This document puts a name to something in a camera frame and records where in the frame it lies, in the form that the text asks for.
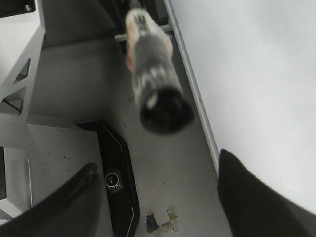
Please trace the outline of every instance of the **black cap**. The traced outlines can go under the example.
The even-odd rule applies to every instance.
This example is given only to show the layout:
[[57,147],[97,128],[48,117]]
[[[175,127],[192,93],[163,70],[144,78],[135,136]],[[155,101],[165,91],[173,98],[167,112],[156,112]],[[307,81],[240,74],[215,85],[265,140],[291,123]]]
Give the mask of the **black cap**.
[[194,113],[174,88],[152,93],[141,108],[141,122],[145,128],[157,133],[176,132],[194,120]]

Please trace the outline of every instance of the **cylindrical object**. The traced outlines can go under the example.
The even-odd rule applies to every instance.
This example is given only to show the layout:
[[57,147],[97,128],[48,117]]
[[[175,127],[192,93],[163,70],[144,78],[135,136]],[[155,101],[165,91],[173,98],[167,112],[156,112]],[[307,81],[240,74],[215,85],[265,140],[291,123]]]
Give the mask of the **cylindrical object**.
[[193,120],[173,67],[172,44],[147,11],[131,10],[126,18],[129,68],[142,124],[159,133],[177,131]]

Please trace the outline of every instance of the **gray metal floor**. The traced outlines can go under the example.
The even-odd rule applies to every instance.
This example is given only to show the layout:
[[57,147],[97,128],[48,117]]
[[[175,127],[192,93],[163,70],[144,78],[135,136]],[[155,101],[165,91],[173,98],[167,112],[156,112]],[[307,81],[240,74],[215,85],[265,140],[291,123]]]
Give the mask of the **gray metal floor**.
[[[174,64],[185,94],[191,89],[175,48]],[[161,136],[146,131],[140,121],[120,47],[112,39],[93,39],[43,49],[31,113],[67,118],[73,123],[99,119],[127,141],[144,215],[168,221],[175,207],[177,233],[162,236],[230,237],[217,196],[217,177],[198,119],[183,131]],[[147,236],[141,219],[137,237]]]

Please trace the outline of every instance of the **screw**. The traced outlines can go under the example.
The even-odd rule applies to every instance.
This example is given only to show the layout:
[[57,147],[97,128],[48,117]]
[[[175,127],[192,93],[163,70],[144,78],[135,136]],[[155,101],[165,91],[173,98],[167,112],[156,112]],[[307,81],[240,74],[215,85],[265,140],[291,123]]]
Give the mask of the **screw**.
[[26,11],[31,11],[31,10],[32,10],[32,8],[31,8],[31,6],[30,6],[30,5],[25,5],[25,10],[26,10]]

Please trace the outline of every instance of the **round button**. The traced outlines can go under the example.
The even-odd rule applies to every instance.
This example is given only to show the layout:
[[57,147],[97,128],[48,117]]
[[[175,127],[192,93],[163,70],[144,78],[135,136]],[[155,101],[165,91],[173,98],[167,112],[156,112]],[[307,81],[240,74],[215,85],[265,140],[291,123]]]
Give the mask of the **round button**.
[[109,173],[105,177],[105,183],[108,187],[113,188],[119,183],[119,177],[115,173]]

